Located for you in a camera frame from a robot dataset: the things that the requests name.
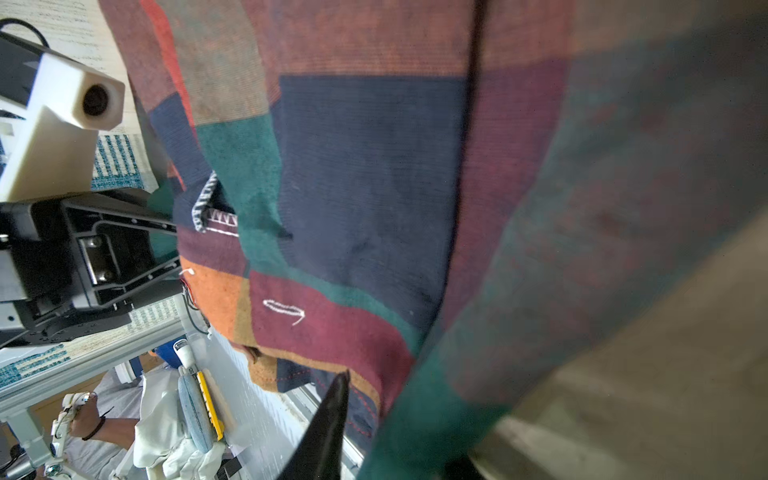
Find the person's arm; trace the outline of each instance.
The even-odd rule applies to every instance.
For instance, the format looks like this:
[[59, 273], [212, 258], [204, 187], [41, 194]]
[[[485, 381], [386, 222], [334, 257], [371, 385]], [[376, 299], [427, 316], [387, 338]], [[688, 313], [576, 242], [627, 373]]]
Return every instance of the person's arm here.
[[[74, 437], [85, 437], [98, 427], [101, 417], [98, 414], [98, 397], [93, 395], [88, 402], [80, 408], [78, 414], [69, 425], [69, 434]], [[134, 443], [134, 427], [138, 419], [105, 419], [96, 435], [90, 440], [114, 443], [128, 450]]]

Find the dark pointed object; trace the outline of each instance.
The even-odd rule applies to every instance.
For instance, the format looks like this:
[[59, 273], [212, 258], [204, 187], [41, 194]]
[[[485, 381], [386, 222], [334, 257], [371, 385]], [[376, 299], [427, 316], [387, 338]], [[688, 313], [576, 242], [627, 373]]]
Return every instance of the dark pointed object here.
[[349, 371], [331, 382], [301, 443], [277, 480], [338, 480], [349, 401]]

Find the plaid cloth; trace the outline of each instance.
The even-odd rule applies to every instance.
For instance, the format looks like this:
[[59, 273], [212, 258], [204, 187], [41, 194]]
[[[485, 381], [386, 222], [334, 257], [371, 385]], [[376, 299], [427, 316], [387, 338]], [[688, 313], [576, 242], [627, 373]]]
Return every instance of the plaid cloth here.
[[351, 371], [361, 478], [430, 478], [768, 200], [761, 2], [101, 7], [197, 303], [265, 389]]

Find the person's hand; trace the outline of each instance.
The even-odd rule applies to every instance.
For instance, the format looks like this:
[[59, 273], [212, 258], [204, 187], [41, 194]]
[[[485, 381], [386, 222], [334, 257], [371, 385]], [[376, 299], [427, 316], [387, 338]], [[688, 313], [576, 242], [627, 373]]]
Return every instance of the person's hand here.
[[80, 410], [78, 410], [74, 419], [69, 424], [69, 435], [83, 438], [96, 429], [101, 421], [101, 417], [98, 415], [98, 408], [96, 407], [97, 402], [98, 397], [93, 393], [85, 405], [80, 407]]

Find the round hole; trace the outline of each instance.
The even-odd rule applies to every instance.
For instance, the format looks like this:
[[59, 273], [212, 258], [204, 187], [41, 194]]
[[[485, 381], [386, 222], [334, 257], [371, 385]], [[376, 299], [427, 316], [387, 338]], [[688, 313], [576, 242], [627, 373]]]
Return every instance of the round hole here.
[[107, 111], [109, 106], [109, 94], [101, 85], [94, 85], [85, 92], [83, 97], [83, 111], [86, 115], [98, 117]]

